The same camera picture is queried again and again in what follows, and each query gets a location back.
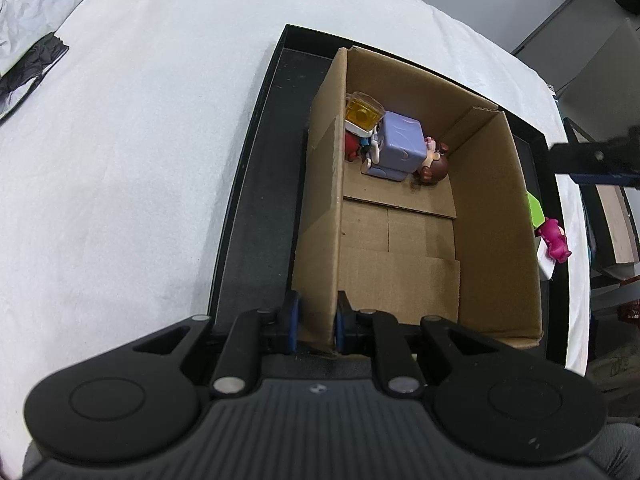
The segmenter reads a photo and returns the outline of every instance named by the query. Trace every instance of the pink toy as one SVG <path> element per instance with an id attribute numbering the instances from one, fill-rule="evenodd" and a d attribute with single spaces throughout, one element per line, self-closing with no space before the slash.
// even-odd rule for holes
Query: pink toy
<path id="1" fill-rule="evenodd" d="M 564 264 L 571 256 L 571 251 L 566 243 L 564 231 L 558 225 L 558 220 L 545 217 L 545 222 L 538 228 L 538 234 L 545 241 L 546 254 L 557 260 L 559 264 Z"/>

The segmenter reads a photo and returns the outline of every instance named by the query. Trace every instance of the cardboard box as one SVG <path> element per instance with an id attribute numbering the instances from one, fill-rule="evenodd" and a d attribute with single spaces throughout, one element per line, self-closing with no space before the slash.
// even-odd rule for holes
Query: cardboard box
<path id="1" fill-rule="evenodd" d="M 345 162 L 345 94 L 356 90 L 446 142 L 449 176 L 398 183 Z M 537 345 L 538 261 L 504 113 L 425 70 L 340 49 L 311 107 L 292 288 L 302 295 L 302 337 L 320 346 L 333 342 L 338 290 L 354 309 L 402 323 L 439 314 L 519 348 Z"/>

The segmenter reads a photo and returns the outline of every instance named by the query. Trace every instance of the green object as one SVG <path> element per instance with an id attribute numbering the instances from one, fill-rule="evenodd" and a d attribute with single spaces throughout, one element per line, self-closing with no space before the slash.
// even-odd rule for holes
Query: green object
<path id="1" fill-rule="evenodd" d="M 531 211 L 531 223 L 533 228 L 539 228 L 545 222 L 545 214 L 542 212 L 542 206 L 538 199 L 534 197 L 529 191 L 527 191 L 529 197 L 529 211 Z"/>

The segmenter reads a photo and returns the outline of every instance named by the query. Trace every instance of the purple toy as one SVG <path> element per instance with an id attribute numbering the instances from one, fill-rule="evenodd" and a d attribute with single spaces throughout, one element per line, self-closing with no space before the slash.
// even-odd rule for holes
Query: purple toy
<path id="1" fill-rule="evenodd" d="M 363 171 L 390 180 L 404 180 L 427 156 L 422 127 L 415 119 L 387 111 L 378 131 L 380 162 Z"/>
<path id="2" fill-rule="evenodd" d="M 550 258 L 557 260 L 559 264 L 564 264 L 571 251 L 566 243 L 566 236 L 555 218 L 546 218 L 545 222 L 538 228 L 538 234 L 545 241 L 546 254 Z"/>

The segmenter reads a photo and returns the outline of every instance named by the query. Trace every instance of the purple cube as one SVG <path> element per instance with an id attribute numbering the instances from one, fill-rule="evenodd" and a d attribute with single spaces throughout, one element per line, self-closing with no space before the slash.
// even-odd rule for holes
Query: purple cube
<path id="1" fill-rule="evenodd" d="M 427 156 L 420 122 L 415 119 L 386 112 L 378 131 L 380 163 L 373 164 L 367 174 L 404 180 L 404 173 L 417 170 Z"/>

